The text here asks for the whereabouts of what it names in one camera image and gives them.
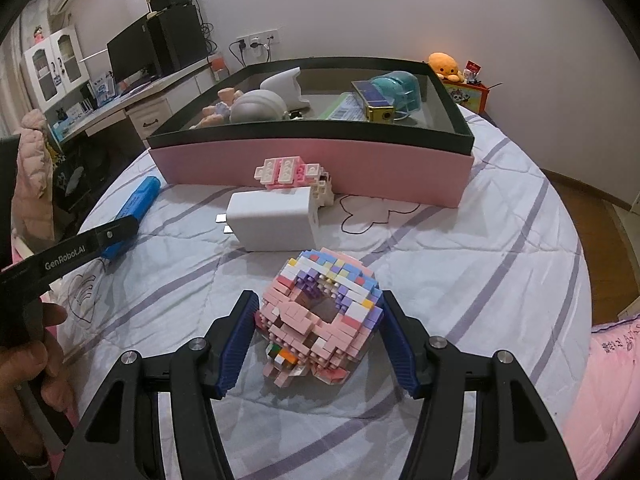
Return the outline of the person's left hand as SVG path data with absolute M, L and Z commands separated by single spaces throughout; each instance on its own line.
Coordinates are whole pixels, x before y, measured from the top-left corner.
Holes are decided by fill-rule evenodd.
M 45 332 L 41 339 L 23 340 L 7 347 L 6 333 L 16 328 L 12 314 L 1 322 L 1 430 L 14 452 L 27 463 L 35 464 L 47 460 L 46 451 L 40 431 L 25 412 L 16 388 L 44 373 L 42 400 L 58 412 L 65 412 L 72 404 L 73 389 L 63 366 L 63 350 L 55 336 Z

